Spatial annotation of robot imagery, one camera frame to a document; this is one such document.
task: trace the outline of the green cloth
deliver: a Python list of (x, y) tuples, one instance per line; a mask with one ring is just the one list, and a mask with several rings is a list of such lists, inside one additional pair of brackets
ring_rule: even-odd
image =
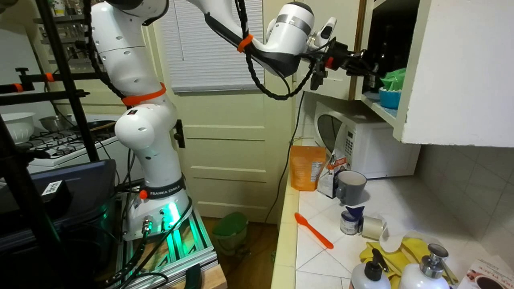
[(248, 219), (240, 212), (226, 215), (212, 229), (217, 236), (228, 237), (243, 231), (248, 226)]
[(387, 91), (400, 91), (403, 88), (406, 68), (386, 73), (380, 80), (384, 83), (383, 88)]

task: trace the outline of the white bowl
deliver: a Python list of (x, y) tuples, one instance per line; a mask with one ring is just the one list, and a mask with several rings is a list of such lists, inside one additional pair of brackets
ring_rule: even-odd
[(28, 141), (30, 136), (34, 133), (33, 115), (35, 115), (35, 113), (2, 114), (2, 119), (15, 144)]

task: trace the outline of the mug handle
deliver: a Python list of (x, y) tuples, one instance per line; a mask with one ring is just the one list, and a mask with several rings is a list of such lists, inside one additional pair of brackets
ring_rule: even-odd
[(344, 200), (344, 198), (346, 197), (346, 185), (339, 186), (336, 189), (336, 197), (341, 201)]

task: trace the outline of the cardboard box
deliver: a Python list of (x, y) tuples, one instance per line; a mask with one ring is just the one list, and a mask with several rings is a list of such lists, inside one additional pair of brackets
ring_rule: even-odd
[(514, 289), (514, 275), (478, 259), (473, 262), (458, 289)]

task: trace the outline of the black metal rack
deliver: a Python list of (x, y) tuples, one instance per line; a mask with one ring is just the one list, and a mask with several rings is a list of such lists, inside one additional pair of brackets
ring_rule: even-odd
[[(53, 15), (48, 0), (35, 0), (41, 22), (48, 34), (49, 44), (55, 56), (56, 64), (60, 74), (56, 75), (56, 81), (62, 81), (65, 91), (47, 92), (36, 94), (22, 94), (0, 98), (0, 105), (30, 103), (56, 99), (68, 99), (77, 125), (83, 138), (84, 146), (90, 161), (99, 160), (97, 150), (91, 132), (89, 131), (86, 116), (84, 114), (80, 97), (89, 93), (77, 89), (74, 79), (98, 78), (94, 74), (72, 75), (64, 49), (59, 38)], [(21, 75), (21, 84), (0, 85), (0, 93), (19, 92), (34, 90), (33, 82), (47, 81), (45, 75), (26, 75), (27, 69), (16, 69)], [(0, 117), (0, 172), (13, 192), (20, 210), (26, 217), (34, 236), (36, 237), (42, 251), (47, 257), (49, 264), (55, 273), (60, 276), (64, 288), (94, 288), (92, 280), (84, 280), (84, 277), (73, 266), (72, 260), (62, 245), (59, 235), (53, 226), (51, 219), (46, 214), (43, 201), (31, 180), (27, 170), (27, 156), (16, 148), (7, 126)]]

